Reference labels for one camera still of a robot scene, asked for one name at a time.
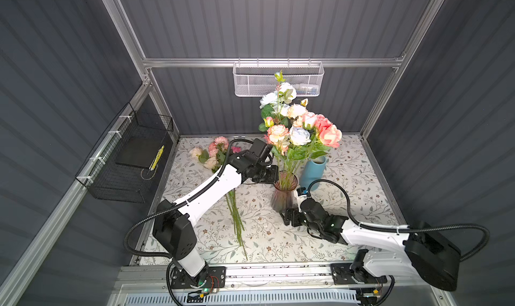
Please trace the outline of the teal ceramic vase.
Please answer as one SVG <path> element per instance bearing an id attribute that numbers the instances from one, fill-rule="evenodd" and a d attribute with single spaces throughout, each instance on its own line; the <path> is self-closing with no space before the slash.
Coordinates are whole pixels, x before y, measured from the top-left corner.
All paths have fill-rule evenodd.
<path id="1" fill-rule="evenodd" d="M 320 156 L 315 159 L 309 160 L 300 176 L 299 186 L 308 189 L 308 186 L 317 179 L 323 178 L 325 167 L 327 164 L 327 157 Z"/>

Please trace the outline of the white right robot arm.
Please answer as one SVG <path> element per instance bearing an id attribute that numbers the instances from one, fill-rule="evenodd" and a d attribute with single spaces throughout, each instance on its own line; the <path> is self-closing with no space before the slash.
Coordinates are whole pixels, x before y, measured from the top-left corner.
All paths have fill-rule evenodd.
<path id="1" fill-rule="evenodd" d="M 351 211 L 346 216 L 331 215 L 312 198 L 311 189 L 316 184 L 318 181 L 313 181 L 307 188 L 297 189 L 297 206 L 282 210 L 280 215 L 286 225 L 304 226 L 315 239 L 359 246 L 350 266 L 358 283 L 374 279 L 383 283 L 388 276 L 410 276 L 442 291 L 456 291 L 460 264 L 485 248 L 490 239 L 490 231 L 477 224 L 378 225 L 358 221 Z M 466 253 L 442 235 L 460 229 L 482 233 L 478 244 Z"/>

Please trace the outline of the white green rose spray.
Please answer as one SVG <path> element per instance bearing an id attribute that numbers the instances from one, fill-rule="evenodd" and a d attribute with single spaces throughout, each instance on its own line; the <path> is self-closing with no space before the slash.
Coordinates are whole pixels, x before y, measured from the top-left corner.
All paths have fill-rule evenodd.
<path id="1" fill-rule="evenodd" d="M 266 127 L 264 125 L 264 118 L 268 116 L 273 118 L 275 124 L 285 125 L 289 129 L 290 122 L 288 121 L 285 111 L 296 98 L 294 87 L 286 82 L 282 71 L 276 72 L 274 77 L 277 80 L 275 90 L 260 99 L 260 113 L 263 122 L 259 125 L 258 129 L 265 133 Z"/>

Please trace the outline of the large pink rose stem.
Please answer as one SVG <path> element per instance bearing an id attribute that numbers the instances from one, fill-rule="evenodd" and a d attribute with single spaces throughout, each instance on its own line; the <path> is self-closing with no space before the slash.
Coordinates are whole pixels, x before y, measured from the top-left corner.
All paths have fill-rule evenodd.
<path id="1" fill-rule="evenodd" d="M 308 147 L 307 162 L 320 156 L 326 156 L 332 148 L 338 148 L 342 132 L 336 125 L 315 128 L 312 145 Z"/>

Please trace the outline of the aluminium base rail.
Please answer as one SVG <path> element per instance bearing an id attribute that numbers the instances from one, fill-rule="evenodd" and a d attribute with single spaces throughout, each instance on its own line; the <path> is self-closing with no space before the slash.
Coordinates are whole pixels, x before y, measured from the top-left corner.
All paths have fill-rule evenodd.
<path id="1" fill-rule="evenodd" d="M 223 291 L 335 287 L 331 262 L 225 264 L 225 272 L 207 278 L 207 288 Z M 122 267 L 111 295 L 166 293 L 166 265 Z"/>

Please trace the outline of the small pink rose stem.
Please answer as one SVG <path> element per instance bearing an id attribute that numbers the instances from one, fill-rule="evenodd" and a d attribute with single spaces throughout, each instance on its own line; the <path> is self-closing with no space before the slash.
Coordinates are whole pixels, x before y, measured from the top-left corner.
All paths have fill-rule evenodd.
<path id="1" fill-rule="evenodd" d="M 316 127 L 320 128 L 320 127 L 325 127 L 325 126 L 334 124 L 328 118 L 326 118 L 324 115 L 322 115 L 322 114 L 315 114 L 315 113 L 310 112 L 310 111 L 308 112 L 308 114 L 305 115 L 304 122 L 306 123 L 304 128 L 306 130 L 309 130 L 310 133 L 311 133 L 311 143 L 310 143 L 310 145 L 312 145 L 312 140 L 314 138 L 313 135 L 315 133 L 315 128 Z"/>

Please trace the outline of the small pink flower spray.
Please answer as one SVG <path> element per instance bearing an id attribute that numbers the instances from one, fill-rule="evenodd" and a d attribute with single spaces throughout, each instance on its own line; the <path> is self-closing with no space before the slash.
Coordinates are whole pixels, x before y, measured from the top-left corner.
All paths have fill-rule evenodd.
<path id="1" fill-rule="evenodd" d="M 212 173 L 216 173 L 228 157 L 229 149 L 231 149 L 231 153 L 239 153 L 241 151 L 240 147 L 230 146 L 229 140 L 226 137 L 219 136 L 210 143 L 207 149 L 195 147 L 189 151 L 189 155 L 194 161 L 199 162 Z M 233 220 L 233 230 L 236 235 L 237 243 L 239 247 L 243 249 L 245 259 L 247 260 L 248 254 L 243 239 L 245 228 L 241 220 L 240 212 L 237 209 L 236 191 L 234 189 L 230 190 L 228 194 L 225 195 L 225 201 L 227 202 L 227 207 Z"/>

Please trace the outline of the white single rose stem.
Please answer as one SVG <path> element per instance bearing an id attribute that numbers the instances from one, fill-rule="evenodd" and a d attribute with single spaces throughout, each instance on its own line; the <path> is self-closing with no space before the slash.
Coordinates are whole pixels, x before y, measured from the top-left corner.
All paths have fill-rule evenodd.
<path id="1" fill-rule="evenodd" d="M 280 185 L 282 189 L 293 186 L 295 173 L 300 164 L 307 159 L 308 145 L 311 143 L 310 132 L 304 128 L 292 127 L 289 136 L 281 145 L 283 171 Z"/>

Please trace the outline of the black book in basket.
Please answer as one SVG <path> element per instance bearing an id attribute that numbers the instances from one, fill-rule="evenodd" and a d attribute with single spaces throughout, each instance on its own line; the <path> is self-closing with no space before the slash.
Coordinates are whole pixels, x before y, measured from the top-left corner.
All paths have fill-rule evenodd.
<path id="1" fill-rule="evenodd" d="M 162 142 L 159 140 L 131 137 L 122 146 L 115 163 L 122 166 L 151 169 L 161 148 Z"/>

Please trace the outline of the pink bud spray stem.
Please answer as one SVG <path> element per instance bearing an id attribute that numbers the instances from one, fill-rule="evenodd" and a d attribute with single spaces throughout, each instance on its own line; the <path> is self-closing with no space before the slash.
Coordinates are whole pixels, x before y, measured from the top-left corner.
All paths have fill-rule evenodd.
<path id="1" fill-rule="evenodd" d="M 287 190 L 292 185 L 292 161 L 290 157 L 289 129 L 282 124 L 275 124 L 272 117 L 264 118 L 266 127 L 266 142 L 273 146 L 272 153 L 281 166 L 279 178 L 281 190 Z"/>

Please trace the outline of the pink ribbed glass vase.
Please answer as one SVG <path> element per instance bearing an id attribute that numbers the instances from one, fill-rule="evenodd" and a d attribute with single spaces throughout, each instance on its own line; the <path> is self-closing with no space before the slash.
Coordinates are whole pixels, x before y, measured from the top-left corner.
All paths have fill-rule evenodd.
<path id="1" fill-rule="evenodd" d="M 274 194 L 271 198 L 271 206 L 275 212 L 294 207 L 295 191 L 299 182 L 296 176 L 286 171 L 281 171 L 279 180 L 274 184 Z"/>

